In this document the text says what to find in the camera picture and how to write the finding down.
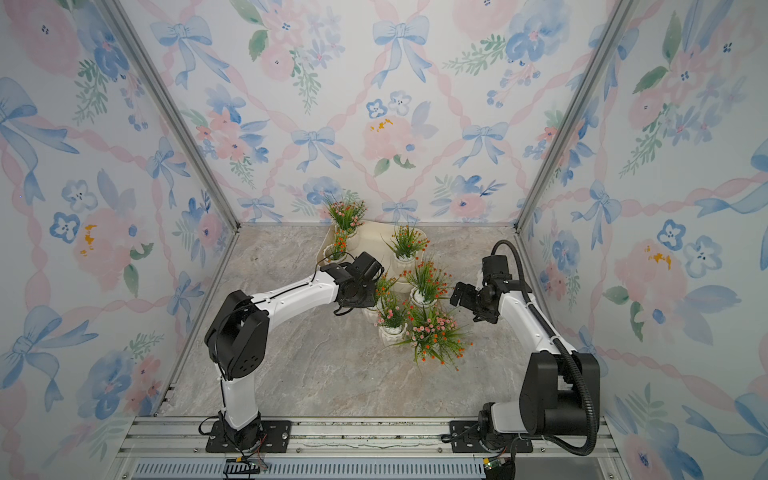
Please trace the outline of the orange flowered potted gypsophila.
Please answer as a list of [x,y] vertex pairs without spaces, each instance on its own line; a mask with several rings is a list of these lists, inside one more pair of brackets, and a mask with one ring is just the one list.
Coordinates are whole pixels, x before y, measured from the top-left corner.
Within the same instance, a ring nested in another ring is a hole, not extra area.
[[349,234],[345,230],[339,230],[334,233],[331,243],[327,245],[322,253],[322,265],[337,263],[347,258],[350,253],[348,249]]

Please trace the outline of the small potted gypsophila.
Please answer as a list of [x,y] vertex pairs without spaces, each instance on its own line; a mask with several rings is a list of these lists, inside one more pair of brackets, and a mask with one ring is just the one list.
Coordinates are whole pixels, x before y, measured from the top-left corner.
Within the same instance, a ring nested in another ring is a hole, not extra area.
[[408,305],[396,295],[387,294],[379,299],[376,312],[376,324],[383,344],[391,346],[402,342],[409,322]]

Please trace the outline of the large pink flowered potted plant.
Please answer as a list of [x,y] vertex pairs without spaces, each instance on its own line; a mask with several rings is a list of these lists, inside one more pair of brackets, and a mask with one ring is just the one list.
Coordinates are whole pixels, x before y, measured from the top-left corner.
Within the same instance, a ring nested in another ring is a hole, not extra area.
[[409,347],[417,362],[435,361],[441,365],[455,366],[473,343],[451,313],[437,305],[431,307],[412,306],[408,325],[399,345]]

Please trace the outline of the pink flowered potted gypsophila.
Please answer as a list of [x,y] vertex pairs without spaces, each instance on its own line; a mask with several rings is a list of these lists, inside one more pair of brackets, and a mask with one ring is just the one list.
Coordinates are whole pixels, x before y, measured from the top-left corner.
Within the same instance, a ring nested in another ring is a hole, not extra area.
[[326,203],[328,214],[336,227],[337,232],[347,237],[356,234],[362,225],[367,206],[363,200],[341,199]]

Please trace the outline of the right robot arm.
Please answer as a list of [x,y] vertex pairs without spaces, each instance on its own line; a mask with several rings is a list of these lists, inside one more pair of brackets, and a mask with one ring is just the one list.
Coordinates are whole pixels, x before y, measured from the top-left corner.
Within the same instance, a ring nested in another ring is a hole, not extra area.
[[529,353],[519,398],[489,402],[478,413],[476,437],[491,451],[542,439],[577,456],[590,455],[600,425],[600,366],[562,338],[529,289],[518,281],[480,289],[459,282],[450,304],[476,321],[509,323]]

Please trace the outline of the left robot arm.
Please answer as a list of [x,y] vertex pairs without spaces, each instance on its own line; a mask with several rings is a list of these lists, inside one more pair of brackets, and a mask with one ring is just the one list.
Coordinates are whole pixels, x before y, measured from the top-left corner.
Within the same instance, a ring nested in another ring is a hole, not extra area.
[[276,290],[254,295],[235,290],[226,297],[204,337],[222,399],[206,434],[208,453],[286,451],[291,423],[264,422],[256,399],[255,372],[265,359],[270,331],[319,306],[335,304],[337,316],[373,307],[383,274],[381,263],[362,252],[350,262],[317,265],[312,275]]

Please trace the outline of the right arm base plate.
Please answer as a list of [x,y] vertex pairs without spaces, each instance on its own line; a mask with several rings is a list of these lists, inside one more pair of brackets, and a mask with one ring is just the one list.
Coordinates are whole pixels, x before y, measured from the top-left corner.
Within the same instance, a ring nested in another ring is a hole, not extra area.
[[518,434],[495,433],[490,427],[481,427],[478,421],[452,420],[449,431],[441,435],[441,441],[448,444],[453,453],[532,453],[530,439]]

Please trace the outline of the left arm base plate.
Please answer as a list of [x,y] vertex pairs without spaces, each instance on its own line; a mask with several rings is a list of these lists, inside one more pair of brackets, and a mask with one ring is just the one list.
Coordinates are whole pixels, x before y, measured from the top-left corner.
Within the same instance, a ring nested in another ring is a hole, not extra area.
[[216,420],[205,434],[205,452],[219,453],[285,453],[291,437],[289,420],[256,419],[242,430],[235,430],[225,420]]

